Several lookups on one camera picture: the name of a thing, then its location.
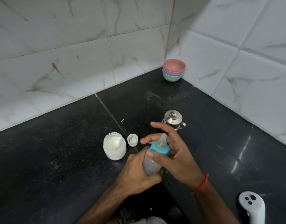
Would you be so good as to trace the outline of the red thread wristband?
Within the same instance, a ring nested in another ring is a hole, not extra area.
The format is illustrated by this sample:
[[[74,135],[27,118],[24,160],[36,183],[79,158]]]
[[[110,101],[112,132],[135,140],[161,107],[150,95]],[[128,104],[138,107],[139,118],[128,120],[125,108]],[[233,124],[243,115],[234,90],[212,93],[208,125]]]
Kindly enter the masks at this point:
[[[209,173],[202,173],[197,176],[197,179],[194,181],[192,185],[190,185],[190,190],[192,194],[195,194],[202,190],[202,188],[208,182]]]

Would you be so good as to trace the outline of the person's right forearm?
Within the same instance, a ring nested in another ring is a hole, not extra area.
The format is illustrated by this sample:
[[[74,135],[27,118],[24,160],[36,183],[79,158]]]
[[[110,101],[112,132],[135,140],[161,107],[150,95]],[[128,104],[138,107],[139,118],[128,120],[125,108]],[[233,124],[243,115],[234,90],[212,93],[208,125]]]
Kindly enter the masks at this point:
[[[201,188],[189,185],[195,195],[205,224],[240,224],[213,185],[206,181]]]

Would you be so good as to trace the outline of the white jar of powder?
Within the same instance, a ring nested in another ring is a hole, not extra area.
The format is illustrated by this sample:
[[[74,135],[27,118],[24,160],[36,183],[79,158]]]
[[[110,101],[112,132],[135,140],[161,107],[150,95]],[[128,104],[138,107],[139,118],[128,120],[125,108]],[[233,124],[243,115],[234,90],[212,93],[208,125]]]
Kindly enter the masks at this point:
[[[113,161],[122,159],[127,151],[125,139],[117,132],[111,132],[103,141],[104,152]]]

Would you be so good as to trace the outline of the person's right hand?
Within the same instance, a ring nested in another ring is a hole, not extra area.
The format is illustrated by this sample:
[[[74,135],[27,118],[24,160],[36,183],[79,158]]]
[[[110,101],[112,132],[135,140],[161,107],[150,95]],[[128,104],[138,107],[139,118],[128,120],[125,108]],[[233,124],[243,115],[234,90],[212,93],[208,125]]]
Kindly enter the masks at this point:
[[[171,159],[175,165],[172,169],[167,169],[177,180],[189,186],[202,174],[194,158],[192,157],[187,145],[180,140],[167,140],[170,146]]]

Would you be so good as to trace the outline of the green plastic bowl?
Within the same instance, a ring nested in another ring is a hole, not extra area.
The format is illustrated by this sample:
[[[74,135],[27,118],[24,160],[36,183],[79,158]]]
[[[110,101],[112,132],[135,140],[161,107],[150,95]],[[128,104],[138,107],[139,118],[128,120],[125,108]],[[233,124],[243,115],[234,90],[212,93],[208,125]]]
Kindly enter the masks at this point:
[[[167,76],[167,75],[163,74],[163,77],[165,80],[167,80],[169,82],[176,82],[176,81],[180,80],[183,77],[183,75],[179,76],[179,77],[171,77],[171,76]]]

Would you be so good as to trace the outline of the small steel pot with lid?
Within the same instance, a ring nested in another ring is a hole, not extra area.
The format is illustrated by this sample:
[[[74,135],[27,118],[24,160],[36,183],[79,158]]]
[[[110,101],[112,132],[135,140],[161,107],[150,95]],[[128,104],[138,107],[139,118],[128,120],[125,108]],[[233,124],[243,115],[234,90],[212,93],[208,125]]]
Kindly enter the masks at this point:
[[[182,115],[176,110],[168,110],[164,112],[162,123],[171,126],[175,131],[186,127],[186,123],[182,121]]]

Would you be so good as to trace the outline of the small white cap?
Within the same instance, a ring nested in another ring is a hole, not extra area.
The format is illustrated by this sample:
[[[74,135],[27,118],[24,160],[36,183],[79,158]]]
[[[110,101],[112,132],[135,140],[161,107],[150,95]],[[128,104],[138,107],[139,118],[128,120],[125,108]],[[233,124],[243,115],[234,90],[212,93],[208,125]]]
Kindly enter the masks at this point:
[[[138,144],[138,136],[136,134],[130,134],[127,137],[129,146],[135,147]]]

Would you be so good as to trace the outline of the white handheld controller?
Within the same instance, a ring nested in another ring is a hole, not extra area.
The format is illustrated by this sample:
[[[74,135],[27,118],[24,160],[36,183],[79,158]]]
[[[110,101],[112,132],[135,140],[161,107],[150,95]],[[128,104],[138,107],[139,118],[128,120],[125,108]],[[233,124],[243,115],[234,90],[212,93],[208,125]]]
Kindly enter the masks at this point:
[[[245,191],[240,193],[238,201],[246,210],[250,224],[265,224],[265,203],[260,195]]]

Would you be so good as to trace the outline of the person's left forearm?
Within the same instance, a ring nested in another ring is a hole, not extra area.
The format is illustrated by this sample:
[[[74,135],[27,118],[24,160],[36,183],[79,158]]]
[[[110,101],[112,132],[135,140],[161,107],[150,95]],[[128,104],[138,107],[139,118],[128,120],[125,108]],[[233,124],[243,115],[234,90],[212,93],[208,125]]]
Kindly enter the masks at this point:
[[[129,192],[130,187],[125,182],[115,182],[75,224],[107,224],[117,208],[130,195]]]

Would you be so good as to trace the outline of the person's grey clothing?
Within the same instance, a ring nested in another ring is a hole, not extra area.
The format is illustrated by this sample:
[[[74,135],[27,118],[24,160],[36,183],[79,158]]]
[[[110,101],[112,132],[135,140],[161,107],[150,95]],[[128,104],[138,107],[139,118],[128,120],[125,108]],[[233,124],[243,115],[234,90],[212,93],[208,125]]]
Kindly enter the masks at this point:
[[[112,217],[107,224],[167,224],[167,222],[156,216],[139,219],[136,217],[135,211],[123,207],[119,210],[118,215]]]

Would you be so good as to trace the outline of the baby bottle with blue collar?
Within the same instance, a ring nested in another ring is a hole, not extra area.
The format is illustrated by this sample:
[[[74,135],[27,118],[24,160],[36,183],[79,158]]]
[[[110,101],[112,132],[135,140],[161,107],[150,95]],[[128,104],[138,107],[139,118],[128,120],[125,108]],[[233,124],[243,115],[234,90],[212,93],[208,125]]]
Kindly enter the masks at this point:
[[[159,140],[153,141],[148,151],[155,151],[165,156],[168,156],[170,152],[170,146],[167,143],[167,134],[163,133],[161,134]],[[160,171],[162,166],[154,162],[152,158],[149,158],[147,155],[145,155],[143,161],[143,168],[147,176],[152,176],[154,173]]]

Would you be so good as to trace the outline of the pink plastic bowl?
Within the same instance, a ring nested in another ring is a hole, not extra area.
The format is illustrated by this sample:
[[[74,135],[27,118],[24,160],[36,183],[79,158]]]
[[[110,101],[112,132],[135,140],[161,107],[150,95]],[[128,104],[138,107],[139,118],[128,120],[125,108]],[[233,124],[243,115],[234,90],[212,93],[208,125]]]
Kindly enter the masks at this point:
[[[163,68],[169,72],[183,72],[186,69],[186,64],[178,59],[168,59],[163,63]]]
[[[185,72],[186,68],[184,68],[180,71],[173,71],[173,70],[169,70],[169,69],[163,67],[162,70],[165,72],[165,74],[168,74],[168,75],[182,75]]]

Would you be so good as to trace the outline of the person's left hand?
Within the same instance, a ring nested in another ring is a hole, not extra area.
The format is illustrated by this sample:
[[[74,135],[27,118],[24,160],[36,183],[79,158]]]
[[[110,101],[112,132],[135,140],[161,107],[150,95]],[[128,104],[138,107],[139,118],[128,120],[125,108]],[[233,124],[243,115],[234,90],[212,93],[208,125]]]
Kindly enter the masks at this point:
[[[130,187],[130,195],[144,192],[162,181],[162,171],[147,176],[143,161],[134,161],[134,154],[130,154],[127,162],[115,182],[125,182]]]

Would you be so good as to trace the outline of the blue plastic bowl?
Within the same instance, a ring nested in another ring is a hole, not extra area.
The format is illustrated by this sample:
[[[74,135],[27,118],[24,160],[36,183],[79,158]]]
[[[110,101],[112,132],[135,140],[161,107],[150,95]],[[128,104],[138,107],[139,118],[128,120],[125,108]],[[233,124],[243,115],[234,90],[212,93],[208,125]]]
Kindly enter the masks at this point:
[[[168,72],[164,68],[162,69],[162,71],[163,71],[163,74],[165,74],[167,76],[171,76],[171,77],[179,77],[179,76],[182,76],[185,73],[185,71],[182,71],[182,72]]]

